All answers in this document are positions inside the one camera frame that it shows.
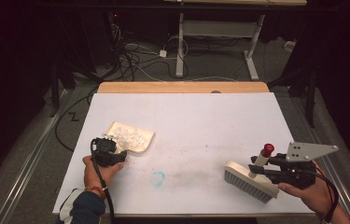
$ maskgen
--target stain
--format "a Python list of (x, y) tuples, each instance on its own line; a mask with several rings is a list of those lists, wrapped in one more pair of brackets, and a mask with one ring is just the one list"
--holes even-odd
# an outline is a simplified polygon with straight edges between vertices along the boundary
[(162, 186), (164, 179), (165, 179), (165, 174), (163, 172), (154, 172), (151, 175), (150, 183), (154, 187), (158, 188), (158, 187)]

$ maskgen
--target metal bracket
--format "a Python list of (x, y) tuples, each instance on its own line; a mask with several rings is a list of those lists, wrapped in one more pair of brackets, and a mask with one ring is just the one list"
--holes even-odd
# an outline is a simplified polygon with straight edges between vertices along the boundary
[(288, 145), (286, 161), (311, 161), (336, 151), (337, 146), (291, 142)]

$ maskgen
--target scrub brush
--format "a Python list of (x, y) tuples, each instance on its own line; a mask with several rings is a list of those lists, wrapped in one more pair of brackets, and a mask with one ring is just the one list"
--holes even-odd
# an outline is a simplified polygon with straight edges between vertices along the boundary
[[(265, 144), (254, 164), (257, 166), (265, 165), (273, 150), (273, 145)], [(227, 183), (234, 185), (258, 200), (267, 203), (271, 198), (277, 198), (279, 193), (278, 187), (265, 176), (256, 175), (234, 161), (227, 161), (224, 169), (224, 179)]]

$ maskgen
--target wooden table edge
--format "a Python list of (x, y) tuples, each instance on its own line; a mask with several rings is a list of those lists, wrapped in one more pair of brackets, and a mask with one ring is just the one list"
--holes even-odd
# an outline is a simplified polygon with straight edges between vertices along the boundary
[(264, 82), (102, 82), (97, 93), (270, 92)]

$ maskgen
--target gray carpet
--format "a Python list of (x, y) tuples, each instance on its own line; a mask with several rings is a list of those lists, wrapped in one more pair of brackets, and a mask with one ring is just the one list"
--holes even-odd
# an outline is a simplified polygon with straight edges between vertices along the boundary
[[(284, 43), (284, 40), (278, 39), (266, 46), (258, 44), (253, 58), (261, 81), (268, 82), (280, 77), (289, 56), (289, 53), (283, 50)], [(155, 52), (159, 50), (147, 43), (144, 46)], [(194, 43), (189, 46), (189, 55), (186, 58), (189, 72), (185, 80), (207, 77), (211, 78), (201, 80), (228, 81), (224, 77), (238, 81), (250, 80), (241, 54), (243, 49), (247, 49), (247, 41), (241, 40), (230, 47), (216, 45), (216, 49), (210, 49), (207, 52), (206, 46), (203, 44)], [(138, 55), (141, 60), (148, 60), (152, 57), (146, 54)], [(168, 62), (171, 74), (175, 73), (174, 61), (160, 61)], [(143, 67), (148, 64), (141, 63), (139, 66)], [(176, 79), (169, 77), (167, 66), (166, 63), (152, 64), (144, 68), (143, 71), (136, 71), (134, 80), (151, 81), (158, 79), (176, 81)], [(98, 68), (100, 73), (105, 71), (102, 66)], [(120, 73), (116, 73), (110, 78), (119, 76)], [(81, 75), (76, 75), (76, 80), (76, 89), (65, 91), (63, 94), (62, 106), (59, 111), (60, 115), (75, 102), (88, 96), (90, 91), (96, 87), (96, 84), (85, 80)], [(304, 99), (290, 98), (287, 94), (287, 89), (283, 87), (274, 88), (273, 91), (296, 141), (330, 144), (340, 147), (341, 150), (338, 153), (328, 156), (328, 161), (335, 171), (333, 175), (338, 175), (341, 179), (340, 184), (344, 189), (343, 192), (348, 194), (343, 196), (343, 202), (345, 202), (346, 206), (349, 206), (350, 153), (338, 134), (335, 124), (330, 119), (319, 92), (316, 94), (315, 128), (311, 129), (303, 117), (302, 107), (305, 105)], [(4, 220), (3, 223), (54, 223), (56, 220), (56, 216), (51, 211), (72, 153), (60, 144), (52, 129), (49, 129), (44, 144), (36, 145), (41, 135), (45, 133), (46, 127), (59, 118), (59, 116), (54, 119), (49, 117), (52, 109), (52, 106), (49, 104), (49, 95), (47, 96), (47, 102), (47, 106), (24, 130), (0, 169), (0, 208), (4, 202), (14, 204), (14, 206), (11, 206), (13, 209), (5, 207), (3, 211), (0, 211), (0, 220)], [(58, 135), (67, 147), (75, 147), (88, 108), (87, 100), (82, 100), (67, 111), (60, 121)], [(16, 195), (11, 193), (11, 188), (16, 183), (16, 178), (22, 171), (22, 166), (28, 160), (35, 160), (35, 162), (29, 162), (29, 164), (32, 163), (34, 165), (29, 167), (30, 174), (25, 175), (30, 175), (30, 178), (26, 178), (23, 182), (24, 190), (20, 192), (19, 197), (12, 197), (9, 201), (6, 201), (8, 195)], [(315, 217), (259, 217), (257, 221), (258, 224), (318, 223)]]

